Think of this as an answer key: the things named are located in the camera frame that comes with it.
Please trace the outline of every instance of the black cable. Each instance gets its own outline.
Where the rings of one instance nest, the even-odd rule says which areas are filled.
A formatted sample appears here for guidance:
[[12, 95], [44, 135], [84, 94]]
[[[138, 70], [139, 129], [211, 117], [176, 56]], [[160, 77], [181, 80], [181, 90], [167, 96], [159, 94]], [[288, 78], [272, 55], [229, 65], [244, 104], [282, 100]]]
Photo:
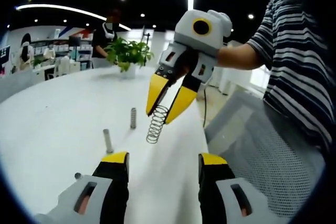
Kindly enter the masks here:
[[205, 121], [206, 121], [206, 93], [204, 89], [204, 122], [203, 122], [203, 128], [205, 127]]

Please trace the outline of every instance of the mesh chair back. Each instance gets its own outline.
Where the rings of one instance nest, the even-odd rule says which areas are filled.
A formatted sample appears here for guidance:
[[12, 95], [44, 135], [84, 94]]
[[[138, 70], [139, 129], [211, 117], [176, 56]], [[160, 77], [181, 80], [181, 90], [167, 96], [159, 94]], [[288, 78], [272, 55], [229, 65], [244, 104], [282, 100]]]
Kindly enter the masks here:
[[209, 152], [227, 160], [290, 219], [316, 185], [324, 160], [288, 119], [245, 92], [236, 92], [205, 130]]

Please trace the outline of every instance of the green leaves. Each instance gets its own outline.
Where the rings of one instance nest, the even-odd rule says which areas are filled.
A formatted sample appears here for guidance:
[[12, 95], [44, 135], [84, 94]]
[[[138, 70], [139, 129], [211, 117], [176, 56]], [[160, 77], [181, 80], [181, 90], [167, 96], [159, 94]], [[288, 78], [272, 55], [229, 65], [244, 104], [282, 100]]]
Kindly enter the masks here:
[[37, 65], [41, 64], [44, 60], [42, 58], [35, 58], [33, 61], [33, 66], [36, 67]]
[[111, 63], [118, 61], [121, 72], [130, 68], [130, 63], [144, 65], [145, 61], [149, 61], [153, 57], [153, 53], [149, 52], [149, 46], [144, 42], [127, 41], [118, 38], [115, 42], [105, 47], [108, 53], [107, 60]]

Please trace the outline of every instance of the recessed ceiling light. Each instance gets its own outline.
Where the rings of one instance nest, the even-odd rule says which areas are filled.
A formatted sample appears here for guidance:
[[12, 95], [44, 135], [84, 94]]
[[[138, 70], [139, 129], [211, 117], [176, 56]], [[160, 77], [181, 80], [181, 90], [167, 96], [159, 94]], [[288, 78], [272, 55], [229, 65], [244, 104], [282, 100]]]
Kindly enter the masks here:
[[[82, 14], [89, 15], [91, 17], [98, 18], [98, 19], [106, 21], [106, 17], [100, 16], [100, 15], [97, 15], [97, 14], [94, 14], [94, 13], [90, 13], [90, 12], [87, 12], [85, 10], [80, 10], [80, 9], [67, 7], [67, 6], [61, 6], [61, 5], [29, 4], [29, 5], [20, 5], [20, 6], [16, 7], [16, 10], [22, 10], [22, 9], [27, 9], [27, 8], [55, 8], [55, 9], [69, 10], [71, 12], [82, 13]], [[121, 27], [121, 28], [123, 28], [127, 31], [132, 30], [131, 28], [129, 28], [127, 26], [124, 26], [122, 24], [119, 24], [119, 27]]]

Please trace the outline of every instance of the white tabletop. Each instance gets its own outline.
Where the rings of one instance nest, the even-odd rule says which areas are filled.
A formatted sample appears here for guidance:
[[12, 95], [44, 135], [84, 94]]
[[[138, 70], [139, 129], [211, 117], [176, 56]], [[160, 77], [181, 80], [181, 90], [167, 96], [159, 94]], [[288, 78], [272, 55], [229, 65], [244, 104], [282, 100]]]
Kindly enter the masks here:
[[48, 69], [52, 69], [55, 67], [55, 64], [53, 65], [47, 65], [47, 66], [44, 66], [44, 67], [40, 67], [40, 68], [34, 68], [33, 69], [33, 72], [40, 72], [40, 71], [46, 71]]
[[[121, 80], [117, 68], [86, 70], [26, 89], [0, 104], [0, 155], [4, 175], [33, 215], [45, 214], [58, 195], [92, 174], [105, 155], [102, 130], [116, 152], [130, 153], [130, 198], [125, 223], [202, 223], [198, 154], [207, 152], [194, 102], [165, 125], [157, 144], [146, 142], [145, 114], [154, 69]], [[179, 81], [163, 100], [170, 105]], [[130, 129], [131, 108], [137, 127]]]

